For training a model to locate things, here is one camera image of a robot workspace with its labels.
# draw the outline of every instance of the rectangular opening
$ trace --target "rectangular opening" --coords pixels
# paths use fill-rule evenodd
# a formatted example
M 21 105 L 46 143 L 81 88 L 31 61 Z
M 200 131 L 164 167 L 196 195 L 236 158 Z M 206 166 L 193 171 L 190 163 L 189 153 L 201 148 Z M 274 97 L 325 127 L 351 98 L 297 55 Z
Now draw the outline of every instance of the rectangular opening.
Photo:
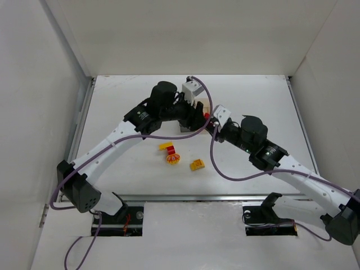
M 142 236 L 142 222 L 144 217 L 143 205 L 129 205 L 125 217 L 117 221 L 111 215 L 102 214 L 99 236 Z M 91 235 L 94 236 L 99 219 L 93 218 Z
M 287 224 L 285 226 L 247 226 L 245 227 L 247 236 L 275 236 L 293 235 L 298 236 L 296 225 Z

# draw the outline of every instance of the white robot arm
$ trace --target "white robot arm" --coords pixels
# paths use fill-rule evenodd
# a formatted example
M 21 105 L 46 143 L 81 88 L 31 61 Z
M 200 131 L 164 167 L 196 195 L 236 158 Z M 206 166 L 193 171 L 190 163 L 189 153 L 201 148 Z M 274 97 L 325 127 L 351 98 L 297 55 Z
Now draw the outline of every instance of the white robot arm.
M 286 150 L 267 140 L 267 127 L 259 118 L 245 116 L 239 126 L 231 120 L 230 111 L 219 105 L 207 119 L 203 116 L 202 103 L 198 102 L 195 106 L 194 97 L 203 90 L 196 82 L 189 79 L 183 84 L 181 93 L 177 92 L 174 84 L 160 82 L 153 88 L 150 98 L 127 113 L 124 120 L 95 148 L 71 164 L 66 161 L 59 163 L 59 183 L 73 173 L 61 191 L 74 206 L 81 213 L 94 209 L 122 219 L 127 211 L 126 203 L 114 193 L 100 192 L 95 188 L 107 167 L 127 149 L 141 142 L 142 136 L 149 137 L 158 130 L 164 121 L 177 120 L 192 131 L 207 124 L 206 130 L 215 141 L 227 141 L 246 151 L 255 167 L 272 172 L 274 177 L 312 199 L 296 201 L 272 193 L 261 204 L 244 203 L 247 223 L 277 224 L 294 219 L 324 228 L 334 239 L 351 245 L 360 230 L 359 190 L 354 194 L 344 193 L 327 184 L 325 179 L 301 165 Z

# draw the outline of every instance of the purple cable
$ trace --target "purple cable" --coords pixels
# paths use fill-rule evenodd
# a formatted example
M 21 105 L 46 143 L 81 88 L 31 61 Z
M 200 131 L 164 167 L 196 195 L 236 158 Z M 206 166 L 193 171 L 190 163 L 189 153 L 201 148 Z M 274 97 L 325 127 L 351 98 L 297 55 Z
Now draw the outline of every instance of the purple cable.
M 94 237 L 93 237 L 93 239 L 92 239 L 92 241 L 91 241 L 91 243 L 90 243 L 90 245 L 89 245 L 89 247 L 88 247 L 88 249 L 87 249 L 84 257 L 83 257 L 83 259 L 81 260 L 79 266 L 76 268 L 76 270 L 80 269 L 80 267 L 81 267 L 81 266 L 83 265 L 83 263 L 85 262 L 85 259 L 86 259 L 86 257 L 88 256 L 88 254 L 89 254 L 89 252 L 90 252 L 90 250 L 91 250 L 91 247 L 92 247 L 92 245 L 94 244 L 95 239 L 96 239 L 97 235 L 98 235 L 99 232 L 100 232 L 100 227 L 101 227 L 101 223 L 102 223 L 102 216 L 101 216 L 101 212 L 100 212 L 100 211 L 98 211 L 97 214 L 99 215 L 99 225 L 97 226 L 97 229 L 96 229 L 96 232 L 95 232 L 95 234 L 94 234 Z M 77 239 L 73 242 L 73 244 L 69 247 L 69 249 L 67 250 L 66 255 L 65 255 L 65 259 L 64 259 L 64 269 L 65 269 L 65 270 L 68 270 L 68 256 L 69 256 L 69 254 L 70 254 L 71 249 L 72 249 L 73 246 L 74 246 L 81 238 L 83 238 L 83 237 L 84 237 L 84 236 L 80 236 L 79 238 L 77 238 Z
M 351 192 L 343 189 L 342 187 L 334 184 L 334 183 L 331 183 L 331 182 L 328 182 L 326 180 L 323 180 L 323 179 L 320 179 L 318 177 L 315 177 L 315 176 L 312 176 L 312 175 L 308 175 L 306 173 L 303 173 L 303 172 L 299 172 L 297 170 L 284 170 L 284 169 L 281 169 L 281 170 L 268 170 L 266 172 L 261 172 L 261 173 L 257 173 L 257 174 L 253 174 L 253 175 L 250 175 L 250 176 L 247 176 L 247 177 L 243 177 L 243 178 L 232 178 L 232 177 L 229 177 L 225 174 L 223 174 L 220 169 L 218 168 L 218 166 L 216 165 L 215 163 L 215 159 L 214 159 L 214 142 L 215 142 L 215 137 L 216 137 L 216 134 L 217 134 L 217 131 L 218 131 L 218 126 L 216 125 L 215 126 L 215 129 L 214 129 L 214 133 L 213 133 L 213 137 L 211 139 L 211 144 L 210 144 L 210 159 L 211 159 L 211 163 L 214 167 L 214 169 L 217 171 L 218 174 L 220 174 L 221 177 L 227 179 L 227 180 L 230 180 L 230 181 L 234 181 L 234 182 L 241 182 L 241 181 L 246 181 L 246 180 L 250 180 L 250 179 L 253 179 L 253 178 L 256 178 L 256 177 L 259 177 L 259 176 L 263 176 L 265 174 L 272 174 L 272 173 L 291 173 L 291 174 L 298 174 L 300 176 L 304 176 L 304 177 L 309 177 L 317 182 L 320 182 L 320 183 L 323 183 L 325 185 L 328 185 L 328 186 L 331 186 L 343 193 L 345 193 L 346 195 L 348 195 L 349 197 L 353 198 L 355 201 L 357 201 L 358 203 L 360 203 L 360 199 L 358 197 L 356 197 L 355 195 L 353 195 Z
M 306 226 L 304 226 L 304 225 L 302 225 L 302 224 L 300 224 L 300 223 L 298 223 L 298 222 L 293 222 L 293 221 L 288 221 L 288 222 L 282 222 L 282 223 L 279 223 L 279 224 L 274 224 L 274 225 L 267 225 L 267 226 L 256 226 L 256 227 L 254 227 L 254 228 L 256 228 L 256 229 L 267 229 L 267 228 L 275 228 L 275 227 L 278 227 L 278 226 L 280 226 L 280 225 L 283 225 L 283 224 L 289 224 L 289 223 L 291 223 L 291 224 L 295 224 L 295 225 L 297 225 L 297 226 L 299 226 L 299 227 L 301 227 L 301 228 L 304 228 L 306 231 L 308 231 L 309 233 L 311 233 L 313 236 L 316 236 L 317 238 L 319 238 L 319 239 L 321 239 L 321 240 L 323 240 L 323 241 L 326 241 L 326 242 L 330 242 L 331 240 L 332 240 L 332 237 L 329 235 L 328 237 L 328 239 L 326 239 L 326 238 L 323 238 L 322 236 L 320 236 L 320 235 L 318 235 L 317 233 L 315 233 L 315 232 L 313 232 L 311 229 L 309 229 L 308 227 L 306 227 Z
M 202 85 L 202 87 L 204 87 L 206 94 L 208 95 L 208 99 L 209 99 L 209 104 L 210 104 L 210 115 L 213 112 L 213 100 L 212 97 L 210 95 L 210 92 L 208 90 L 208 88 L 206 87 L 206 85 L 197 77 L 194 76 L 189 76 L 188 78 L 193 79 L 195 81 L 197 81 L 199 84 Z M 114 142 L 113 145 L 117 145 L 118 143 L 121 143 L 125 140 L 129 140 L 129 139 L 134 139 L 134 138 L 151 138 L 151 139 L 160 139 L 160 140 L 183 140 L 183 139 L 189 139 L 192 138 L 196 135 L 198 135 L 200 132 L 202 132 L 206 126 L 210 123 L 210 118 L 207 119 L 206 123 L 204 124 L 204 126 L 202 126 L 198 131 L 190 134 L 190 135 L 186 135 L 186 136 L 180 136 L 180 137 L 162 137 L 162 136 L 153 136 L 153 135 L 131 135 L 128 137 L 124 137 L 121 139 L 118 139 L 117 141 Z M 74 209 L 74 206 L 67 206 L 67 207 L 56 207 L 54 206 L 54 202 L 56 201 L 56 197 L 59 194 L 60 189 L 64 186 L 64 184 L 72 177 L 74 176 L 74 174 L 76 174 L 78 171 L 80 171 L 82 168 L 84 168 L 86 165 L 88 165 L 89 163 L 91 163 L 92 161 L 94 161 L 95 159 L 97 159 L 99 156 L 101 156 L 102 154 L 104 154 L 106 151 L 108 151 L 109 149 L 111 149 L 113 147 L 113 145 L 108 145 L 107 147 L 105 147 L 103 150 L 101 150 L 100 152 L 98 152 L 97 154 L 95 154 L 94 156 L 92 156 L 91 158 L 89 158 L 87 161 L 85 161 L 82 165 L 80 165 L 79 167 L 77 167 L 75 170 L 73 170 L 67 177 L 65 177 L 64 180 L 61 181 L 61 183 L 56 187 L 56 189 L 54 190 L 51 199 L 50 199 L 50 207 L 54 210 L 68 210 L 68 209 Z

